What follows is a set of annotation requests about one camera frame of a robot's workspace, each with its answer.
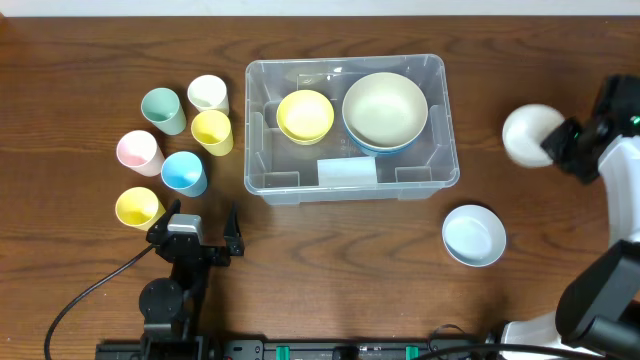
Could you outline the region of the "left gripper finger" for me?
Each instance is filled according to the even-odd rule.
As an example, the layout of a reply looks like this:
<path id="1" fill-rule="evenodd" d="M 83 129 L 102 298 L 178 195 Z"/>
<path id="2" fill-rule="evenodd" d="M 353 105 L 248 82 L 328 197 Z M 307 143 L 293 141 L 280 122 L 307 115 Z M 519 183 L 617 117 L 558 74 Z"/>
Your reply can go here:
<path id="1" fill-rule="evenodd" d="M 149 222 L 147 233 L 162 234 L 166 232 L 171 217 L 175 214 L 178 214 L 180 212 L 180 209 L 181 201 L 179 199 L 174 200 L 167 210 L 159 206 L 158 211 L 155 215 L 152 216 Z"/>
<path id="2" fill-rule="evenodd" d="M 233 203 L 224 228 L 223 237 L 230 256 L 243 256 L 245 244 L 241 234 L 236 203 Z"/>

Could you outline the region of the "white small bowl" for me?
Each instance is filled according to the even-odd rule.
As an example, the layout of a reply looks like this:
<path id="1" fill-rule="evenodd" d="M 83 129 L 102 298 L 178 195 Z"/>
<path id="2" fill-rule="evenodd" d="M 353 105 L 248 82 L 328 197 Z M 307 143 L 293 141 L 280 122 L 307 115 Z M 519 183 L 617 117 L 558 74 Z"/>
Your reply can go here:
<path id="1" fill-rule="evenodd" d="M 505 120 L 502 140 L 509 158 L 527 168 L 550 166 L 553 160 L 541 143 L 563 122 L 564 116 L 543 104 L 528 104 L 514 110 Z"/>

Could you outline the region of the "yellow small bowl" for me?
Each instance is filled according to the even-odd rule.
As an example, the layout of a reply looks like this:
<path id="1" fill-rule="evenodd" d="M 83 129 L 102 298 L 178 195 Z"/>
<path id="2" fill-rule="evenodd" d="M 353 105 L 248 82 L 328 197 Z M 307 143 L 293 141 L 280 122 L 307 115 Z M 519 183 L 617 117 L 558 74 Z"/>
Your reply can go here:
<path id="1" fill-rule="evenodd" d="M 331 130 L 334 119 L 334 108 L 329 99 L 313 90 L 297 90 L 288 94 L 276 111 L 279 129 L 299 145 L 320 142 Z"/>

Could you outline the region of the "dark blue large bowl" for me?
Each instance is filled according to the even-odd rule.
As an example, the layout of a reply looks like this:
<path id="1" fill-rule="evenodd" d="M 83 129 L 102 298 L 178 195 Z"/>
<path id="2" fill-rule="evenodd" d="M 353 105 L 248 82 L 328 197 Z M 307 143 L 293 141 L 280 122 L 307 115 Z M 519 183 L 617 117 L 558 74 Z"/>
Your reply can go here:
<path id="1" fill-rule="evenodd" d="M 346 131 L 346 134 L 348 135 L 349 139 L 355 144 L 355 146 L 358 149 L 360 149 L 366 155 L 373 156 L 373 157 L 376 157 L 376 156 L 387 156 L 387 155 L 393 155 L 393 154 L 400 153 L 402 151 L 405 151 L 407 148 L 409 148 L 416 141 L 416 138 L 414 138 L 414 139 L 408 141 L 407 143 L 399 145 L 399 146 L 381 147 L 381 146 L 374 146 L 374 145 L 370 145 L 370 144 L 365 143 L 364 141 L 360 140 L 348 128 L 345 128 L 345 131 Z"/>

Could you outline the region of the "beige large bowl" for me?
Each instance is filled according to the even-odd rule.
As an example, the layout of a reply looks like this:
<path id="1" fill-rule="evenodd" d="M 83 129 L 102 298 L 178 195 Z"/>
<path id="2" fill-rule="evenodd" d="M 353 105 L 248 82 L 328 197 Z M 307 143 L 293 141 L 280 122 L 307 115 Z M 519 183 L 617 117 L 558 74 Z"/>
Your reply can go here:
<path id="1" fill-rule="evenodd" d="M 428 120 L 422 90 L 409 78 L 379 72 L 357 80 L 342 103 L 345 127 L 367 144 L 399 146 L 416 138 Z"/>

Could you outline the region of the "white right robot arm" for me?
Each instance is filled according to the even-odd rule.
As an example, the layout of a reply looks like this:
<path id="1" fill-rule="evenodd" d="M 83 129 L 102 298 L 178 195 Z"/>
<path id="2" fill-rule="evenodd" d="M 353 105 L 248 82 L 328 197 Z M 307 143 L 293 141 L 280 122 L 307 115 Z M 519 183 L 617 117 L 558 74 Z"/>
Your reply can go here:
<path id="1" fill-rule="evenodd" d="M 564 291 L 555 312 L 505 325 L 500 341 L 608 359 L 639 356 L 639 78 L 611 75 L 588 122 L 545 105 L 512 112 L 503 126 L 508 156 L 524 167 L 555 165 L 606 187 L 607 251 Z"/>

